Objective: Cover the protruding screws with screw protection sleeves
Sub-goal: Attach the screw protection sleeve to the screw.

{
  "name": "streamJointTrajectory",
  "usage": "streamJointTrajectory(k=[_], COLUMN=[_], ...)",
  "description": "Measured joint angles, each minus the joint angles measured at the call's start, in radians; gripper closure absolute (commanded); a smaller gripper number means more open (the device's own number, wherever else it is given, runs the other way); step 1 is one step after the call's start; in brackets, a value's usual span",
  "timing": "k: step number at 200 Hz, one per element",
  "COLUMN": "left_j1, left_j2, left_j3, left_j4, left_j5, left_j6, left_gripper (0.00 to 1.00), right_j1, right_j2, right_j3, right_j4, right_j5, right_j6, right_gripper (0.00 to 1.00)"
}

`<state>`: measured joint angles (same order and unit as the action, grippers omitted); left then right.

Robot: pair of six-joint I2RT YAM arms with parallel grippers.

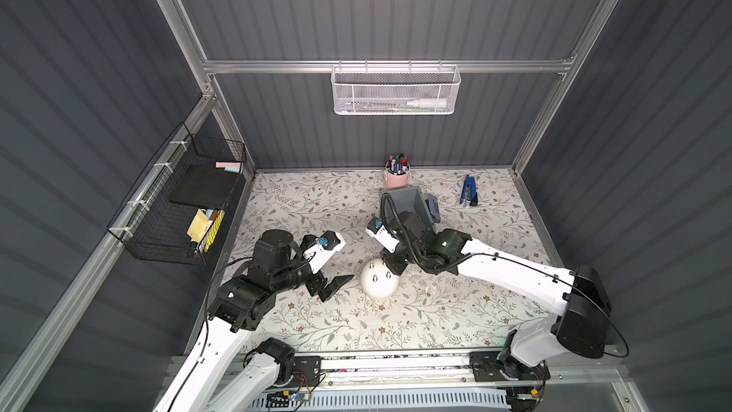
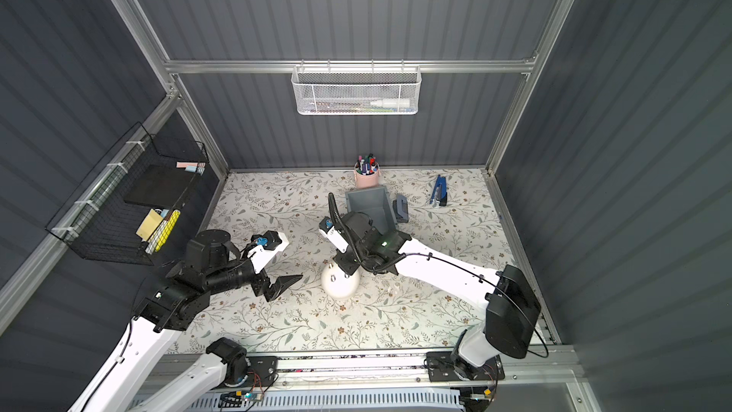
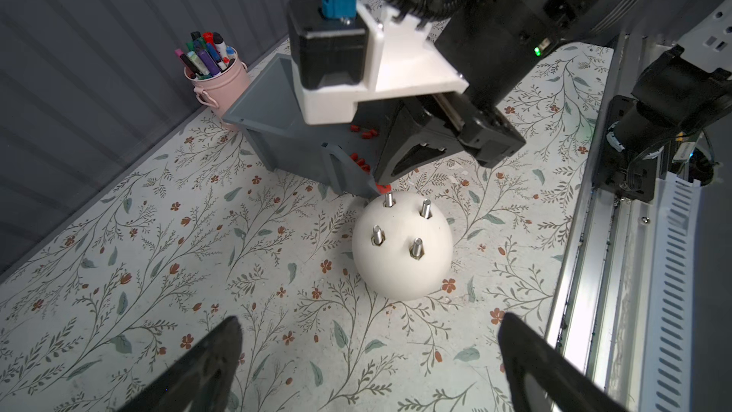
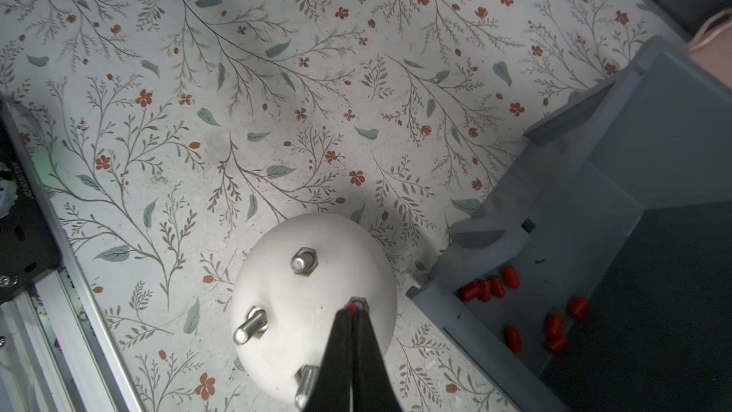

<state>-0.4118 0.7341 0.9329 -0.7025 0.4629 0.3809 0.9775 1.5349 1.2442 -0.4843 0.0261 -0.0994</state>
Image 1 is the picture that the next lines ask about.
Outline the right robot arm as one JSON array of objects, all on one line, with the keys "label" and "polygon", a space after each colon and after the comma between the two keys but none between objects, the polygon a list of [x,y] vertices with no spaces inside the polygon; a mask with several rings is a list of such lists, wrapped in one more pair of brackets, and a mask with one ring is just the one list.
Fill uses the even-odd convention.
[{"label": "right robot arm", "polygon": [[419,214],[398,212],[388,192],[381,194],[380,213],[367,232],[382,246],[383,259],[397,276],[410,264],[433,276],[464,276],[531,299],[547,312],[547,317],[508,333],[499,363],[509,376],[565,353],[592,360],[608,357],[610,334],[623,345],[619,358],[630,354],[626,337],[611,320],[612,304],[602,279],[589,266],[570,270],[542,265],[455,229],[437,233]]}]

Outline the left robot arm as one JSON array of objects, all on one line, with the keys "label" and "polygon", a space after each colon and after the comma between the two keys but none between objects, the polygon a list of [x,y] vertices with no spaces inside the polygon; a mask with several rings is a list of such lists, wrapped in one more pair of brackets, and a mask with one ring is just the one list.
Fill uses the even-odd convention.
[{"label": "left robot arm", "polygon": [[307,235],[301,242],[284,230],[268,230],[255,243],[248,269],[223,283],[209,304],[193,351],[158,401],[157,411],[244,411],[270,387],[291,383],[295,349],[270,338],[247,357],[225,387],[220,381],[278,295],[300,286],[328,301],[351,276],[327,280],[323,266],[346,245],[334,231]]}]

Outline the grey plastic parts bin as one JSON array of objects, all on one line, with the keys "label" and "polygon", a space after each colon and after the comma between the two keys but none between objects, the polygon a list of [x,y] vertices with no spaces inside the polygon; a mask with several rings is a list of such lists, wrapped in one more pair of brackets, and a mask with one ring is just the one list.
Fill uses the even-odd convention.
[{"label": "grey plastic parts bin", "polygon": [[426,224],[436,224],[432,223],[432,219],[428,213],[427,205],[425,203],[426,197],[432,194],[423,193],[417,186],[406,186],[403,188],[381,191],[379,193],[379,198],[383,198],[385,195],[391,196],[395,209],[399,214],[402,212],[415,213]]}]

